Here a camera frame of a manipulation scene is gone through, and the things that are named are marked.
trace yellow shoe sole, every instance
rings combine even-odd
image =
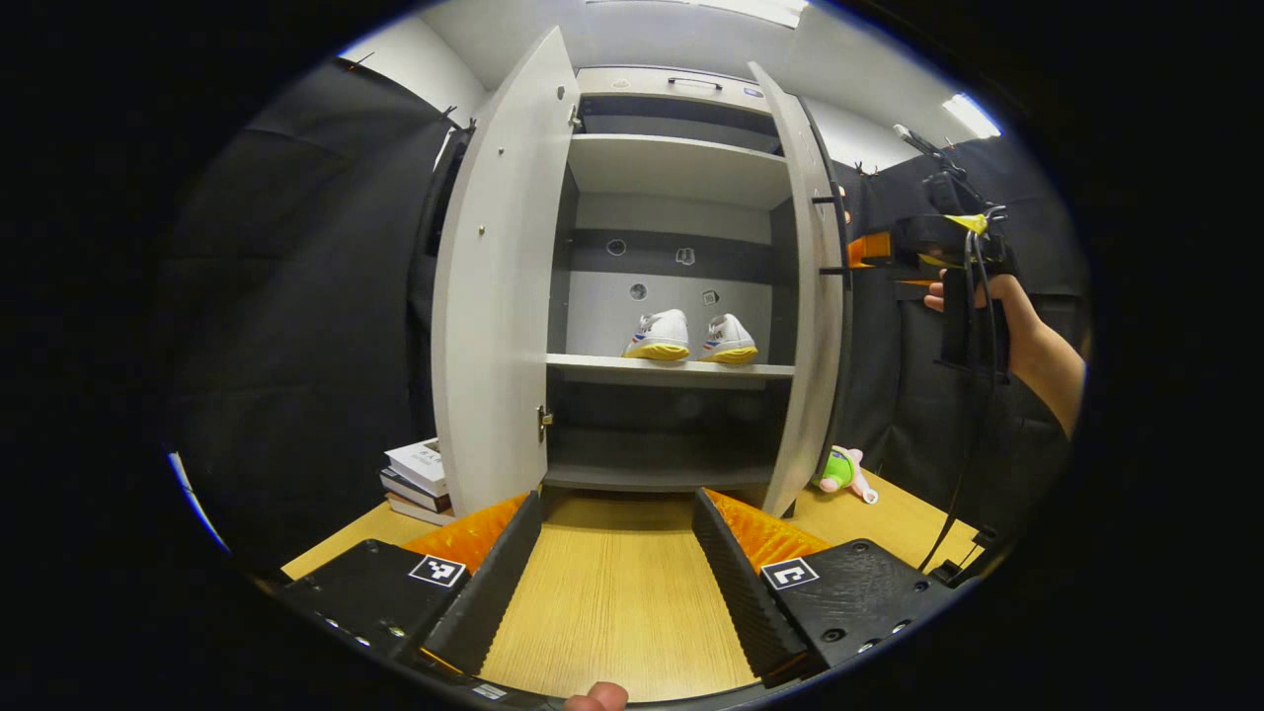
[[[703,363],[728,363],[736,366],[738,363],[746,363],[751,358],[755,358],[760,353],[758,348],[753,345],[750,348],[734,348],[732,350],[724,350],[714,356],[708,356],[705,358],[699,358]]]
[[[651,343],[636,350],[629,350],[623,357],[650,358],[651,361],[679,361],[689,357],[689,349],[684,345],[672,345],[670,343]]]

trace sneaker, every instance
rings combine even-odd
[[[641,328],[623,349],[624,358],[679,361],[688,356],[689,326],[680,309],[641,316]]]
[[[705,353],[699,361],[708,363],[746,363],[760,352],[755,348],[755,339],[733,314],[712,319],[703,349]]]

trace white cabinet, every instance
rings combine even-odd
[[[819,466],[843,297],[818,271],[841,263],[839,225],[813,204],[829,183],[806,115],[752,70],[757,87],[717,80],[703,99],[705,83],[667,81],[678,70],[576,82],[554,29],[495,92],[453,190],[435,294],[435,411],[459,515],[540,483],[766,486],[780,514]],[[641,118],[648,133],[624,130]],[[737,315],[758,357],[618,357],[641,314],[671,307],[698,344],[710,316]]]

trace black cable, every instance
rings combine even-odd
[[[992,288],[987,283],[987,267],[983,266],[983,250],[978,247],[978,235],[973,232],[966,233],[966,299],[968,300],[968,306],[966,311],[966,333],[973,333],[975,325],[975,276],[971,262],[973,256],[978,254],[978,272],[980,278],[983,280],[983,299],[987,307],[988,323],[992,326],[992,363],[987,368],[987,397],[983,400],[982,412],[980,412],[977,424],[975,425],[975,436],[967,445],[964,457],[962,458],[961,471],[957,473],[957,483],[953,485],[952,498],[948,500],[948,514],[944,517],[944,525],[939,529],[939,535],[935,538],[934,545],[930,547],[930,553],[927,553],[921,564],[918,566],[919,572],[925,572],[927,566],[935,557],[935,552],[939,550],[939,545],[943,544],[944,539],[948,538],[948,531],[952,530],[952,525],[957,522],[957,502],[961,498],[961,485],[966,481],[966,471],[969,469],[971,462],[975,459],[975,454],[978,450],[978,443],[982,439],[985,430],[985,420],[988,414],[988,406],[992,404],[992,397],[996,395],[996,373],[994,372],[997,363],[997,348],[996,348],[996,309],[992,306]],[[967,352],[967,364],[969,367],[971,374],[971,390],[975,390],[975,378],[978,374],[978,353],[976,353],[968,345]]]
[[[973,548],[969,549],[969,553],[967,553],[966,557],[961,559],[961,563],[957,563],[957,567],[964,571],[966,569],[966,562],[969,560],[969,557],[973,555],[976,550],[978,550],[978,544],[977,543],[975,544]]]

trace green plush toy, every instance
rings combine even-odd
[[[811,479],[820,491],[833,493],[844,486],[849,486],[856,496],[866,504],[877,504],[877,492],[870,488],[861,471],[861,457],[865,453],[860,449],[843,449],[837,444],[830,448],[829,458],[825,459],[825,471],[819,477]]]

